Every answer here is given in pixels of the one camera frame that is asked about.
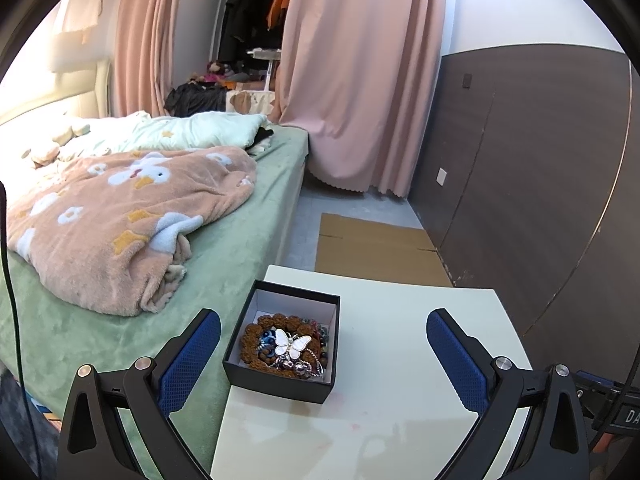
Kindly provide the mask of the white butterfly brooch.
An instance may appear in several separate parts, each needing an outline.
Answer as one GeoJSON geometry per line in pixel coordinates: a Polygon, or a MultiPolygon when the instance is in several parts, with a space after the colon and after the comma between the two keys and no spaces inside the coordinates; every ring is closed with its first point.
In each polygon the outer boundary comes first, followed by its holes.
{"type": "Polygon", "coordinates": [[[285,356],[292,361],[296,361],[306,350],[312,338],[308,335],[291,336],[285,333],[284,330],[277,328],[274,332],[274,341],[276,342],[276,348],[274,348],[274,354],[276,356],[285,356]]]}

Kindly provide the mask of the black jewelry box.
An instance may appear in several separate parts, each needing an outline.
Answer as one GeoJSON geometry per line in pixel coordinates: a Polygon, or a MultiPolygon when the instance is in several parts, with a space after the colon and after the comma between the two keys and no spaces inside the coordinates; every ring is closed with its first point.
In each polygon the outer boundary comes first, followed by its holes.
{"type": "Polygon", "coordinates": [[[222,365],[231,385],[323,403],[335,384],[341,298],[256,281],[222,365]]]}

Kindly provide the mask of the pink duck pattern blanket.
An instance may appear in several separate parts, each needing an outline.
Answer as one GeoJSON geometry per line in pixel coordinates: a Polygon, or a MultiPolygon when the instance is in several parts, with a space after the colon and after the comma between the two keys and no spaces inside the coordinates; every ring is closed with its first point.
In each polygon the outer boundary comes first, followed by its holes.
{"type": "Polygon", "coordinates": [[[69,304],[156,313],[186,275],[189,234],[241,207],[256,170],[232,146],[78,158],[10,210],[9,248],[69,304]]]}

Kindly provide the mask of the bed with green sheet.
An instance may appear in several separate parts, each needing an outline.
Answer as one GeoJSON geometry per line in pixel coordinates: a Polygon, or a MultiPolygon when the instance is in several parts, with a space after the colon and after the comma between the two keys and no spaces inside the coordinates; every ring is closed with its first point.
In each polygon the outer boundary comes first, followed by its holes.
{"type": "Polygon", "coordinates": [[[229,339],[284,254],[308,155],[278,127],[265,151],[214,146],[78,158],[9,178],[1,365],[62,415],[78,368],[154,356],[201,310],[229,339]]]}

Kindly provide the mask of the flattened brown cardboard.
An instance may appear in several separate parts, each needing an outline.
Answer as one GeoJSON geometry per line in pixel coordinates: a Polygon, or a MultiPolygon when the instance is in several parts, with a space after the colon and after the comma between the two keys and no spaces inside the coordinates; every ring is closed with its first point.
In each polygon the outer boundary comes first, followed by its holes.
{"type": "Polygon", "coordinates": [[[425,231],[337,214],[321,216],[314,270],[389,283],[451,285],[425,231]]]}

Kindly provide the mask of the light green quilt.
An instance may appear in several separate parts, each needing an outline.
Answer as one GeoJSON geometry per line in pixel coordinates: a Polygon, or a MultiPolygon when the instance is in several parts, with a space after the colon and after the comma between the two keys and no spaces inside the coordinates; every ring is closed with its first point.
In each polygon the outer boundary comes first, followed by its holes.
{"type": "Polygon", "coordinates": [[[138,110],[126,117],[62,116],[37,120],[21,156],[44,166],[55,160],[133,151],[184,151],[213,146],[249,148],[258,130],[268,125],[263,114],[201,112],[190,117],[153,117],[138,110]]]}

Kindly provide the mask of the pile of dark clothes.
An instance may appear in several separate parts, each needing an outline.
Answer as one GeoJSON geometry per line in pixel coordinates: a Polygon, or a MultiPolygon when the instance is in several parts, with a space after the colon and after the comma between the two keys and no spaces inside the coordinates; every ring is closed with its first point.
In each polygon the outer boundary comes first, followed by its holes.
{"type": "Polygon", "coordinates": [[[224,112],[227,108],[227,89],[216,82],[190,80],[171,89],[164,109],[174,117],[190,117],[203,112],[224,112]]]}

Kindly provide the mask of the pink curtain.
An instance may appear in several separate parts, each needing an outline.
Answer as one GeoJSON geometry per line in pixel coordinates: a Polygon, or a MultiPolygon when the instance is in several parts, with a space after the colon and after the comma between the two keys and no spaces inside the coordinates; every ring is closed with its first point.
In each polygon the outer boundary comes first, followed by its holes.
{"type": "Polygon", "coordinates": [[[407,196],[442,47],[446,0],[291,0],[279,122],[308,133],[309,171],[407,196]]]}
{"type": "Polygon", "coordinates": [[[119,114],[165,113],[178,6],[179,0],[120,0],[113,60],[119,114]]]}

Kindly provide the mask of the white drying rack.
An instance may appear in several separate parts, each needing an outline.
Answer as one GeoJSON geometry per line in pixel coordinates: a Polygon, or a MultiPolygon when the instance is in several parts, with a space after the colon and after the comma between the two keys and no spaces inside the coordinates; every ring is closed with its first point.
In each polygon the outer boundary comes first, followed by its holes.
{"type": "Polygon", "coordinates": [[[265,78],[264,90],[268,91],[270,89],[271,79],[274,72],[274,66],[281,59],[281,50],[280,49],[262,49],[262,48],[254,48],[247,52],[249,56],[254,58],[255,60],[267,61],[267,73],[265,78]]]}

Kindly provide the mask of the white wall socket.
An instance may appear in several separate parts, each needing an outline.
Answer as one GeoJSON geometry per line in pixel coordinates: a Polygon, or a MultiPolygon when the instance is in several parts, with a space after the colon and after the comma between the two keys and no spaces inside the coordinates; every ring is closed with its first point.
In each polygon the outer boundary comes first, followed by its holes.
{"type": "Polygon", "coordinates": [[[447,177],[447,171],[445,169],[439,168],[437,176],[436,176],[436,182],[440,185],[443,186],[446,182],[446,177],[447,177]]]}

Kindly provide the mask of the dark wall switch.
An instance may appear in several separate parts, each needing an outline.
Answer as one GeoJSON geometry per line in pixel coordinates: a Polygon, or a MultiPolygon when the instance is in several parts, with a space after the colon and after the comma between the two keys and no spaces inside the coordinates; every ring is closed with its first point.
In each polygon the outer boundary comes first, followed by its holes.
{"type": "Polygon", "coordinates": [[[469,89],[471,87],[473,76],[471,74],[464,74],[462,78],[462,87],[465,89],[469,89]]]}

